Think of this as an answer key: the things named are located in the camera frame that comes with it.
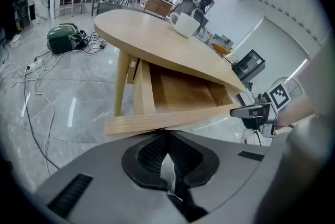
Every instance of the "green vacuum cleaner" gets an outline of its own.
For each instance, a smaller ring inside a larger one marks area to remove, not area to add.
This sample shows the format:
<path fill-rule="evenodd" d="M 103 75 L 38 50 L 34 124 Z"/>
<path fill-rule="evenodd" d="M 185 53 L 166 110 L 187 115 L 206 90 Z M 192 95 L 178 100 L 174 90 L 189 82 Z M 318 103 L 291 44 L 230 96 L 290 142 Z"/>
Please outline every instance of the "green vacuum cleaner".
<path fill-rule="evenodd" d="M 47 35 L 48 49 L 53 54 L 63 54 L 81 49 L 88 44 L 88 36 L 83 30 L 78 30 L 72 23 L 59 24 L 52 28 Z"/>

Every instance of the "mug handle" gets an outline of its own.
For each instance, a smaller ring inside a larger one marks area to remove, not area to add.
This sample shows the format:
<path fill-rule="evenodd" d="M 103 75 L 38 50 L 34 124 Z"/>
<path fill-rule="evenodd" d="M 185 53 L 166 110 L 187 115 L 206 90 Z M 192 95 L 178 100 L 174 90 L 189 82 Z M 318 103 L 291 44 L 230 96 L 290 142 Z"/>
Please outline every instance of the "mug handle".
<path fill-rule="evenodd" d="M 179 15 L 177 13 L 171 13 L 170 16 L 169 16 L 169 21 L 172 25 L 175 25 L 175 23 L 172 22 L 172 19 L 171 19 L 171 16 L 172 15 L 175 15 L 178 19 L 179 19 Z"/>

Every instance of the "tiled floor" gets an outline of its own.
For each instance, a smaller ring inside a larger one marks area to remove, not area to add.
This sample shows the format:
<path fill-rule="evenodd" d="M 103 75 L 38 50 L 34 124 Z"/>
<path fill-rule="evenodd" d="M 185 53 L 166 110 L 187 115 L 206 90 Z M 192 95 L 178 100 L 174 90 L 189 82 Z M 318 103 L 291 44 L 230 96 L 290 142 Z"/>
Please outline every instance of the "tiled floor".
<path fill-rule="evenodd" d="M 9 50 L 6 63 L 22 68 L 32 63 L 36 56 L 47 51 L 47 33 L 59 23 L 75 23 L 88 34 L 94 31 L 94 17 L 90 14 L 49 19 L 43 25 L 27 28 L 16 44 L 6 46 Z M 58 166 L 66 165 L 97 144 L 121 138 L 103 135 L 104 122 L 113 116 L 118 53 L 119 50 L 111 45 L 95 55 L 70 52 L 36 84 L 36 91 L 44 93 L 54 106 L 48 157 Z M 0 63 L 6 56 L 6 51 L 1 47 Z M 53 56 L 50 63 L 54 63 L 57 58 Z M 6 77 L 14 70 L 12 65 L 2 66 L 0 77 Z M 27 76 L 28 79 L 35 77 L 34 74 Z M 19 83 L 11 87 L 20 80 L 22 78 L 18 73 L 0 79 L 0 142 L 7 159 L 13 163 L 19 181 L 33 192 L 48 174 L 45 159 L 30 132 L 24 107 L 24 85 Z M 52 110 L 43 96 L 33 94 L 32 86 L 33 82 L 27 83 L 27 107 L 37 141 L 43 148 Z M 122 114 L 133 114 L 132 85 L 126 85 Z M 231 118 L 227 114 L 179 129 L 239 143 L 245 127 L 240 119 Z M 51 173 L 55 171 L 52 165 L 49 168 Z"/>

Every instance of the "white mug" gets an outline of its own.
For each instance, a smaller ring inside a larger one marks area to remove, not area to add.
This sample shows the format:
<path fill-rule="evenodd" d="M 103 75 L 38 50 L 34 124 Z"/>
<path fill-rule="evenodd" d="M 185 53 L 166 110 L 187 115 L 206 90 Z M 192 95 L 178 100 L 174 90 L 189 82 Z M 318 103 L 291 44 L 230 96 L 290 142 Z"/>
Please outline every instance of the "white mug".
<path fill-rule="evenodd" d="M 176 24 L 172 22 L 171 16 L 176 16 L 178 18 Z M 193 17 L 186 15 L 185 13 L 181 13 L 180 15 L 177 13 L 171 13 L 169 16 L 169 21 L 174 25 L 174 30 L 186 38 L 191 37 L 200 25 L 198 21 L 196 21 Z"/>

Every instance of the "round tabletop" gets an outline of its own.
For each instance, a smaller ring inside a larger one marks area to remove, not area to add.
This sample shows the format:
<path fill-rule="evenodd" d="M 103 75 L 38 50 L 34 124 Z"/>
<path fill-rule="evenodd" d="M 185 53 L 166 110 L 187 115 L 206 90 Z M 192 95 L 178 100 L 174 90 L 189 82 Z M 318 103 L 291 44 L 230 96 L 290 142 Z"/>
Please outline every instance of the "round tabletop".
<path fill-rule="evenodd" d="M 173 25 L 154 16 L 126 9 L 98 15 L 95 31 L 128 54 L 164 68 L 232 86 L 245 88 L 231 67 L 195 37 L 185 38 Z"/>

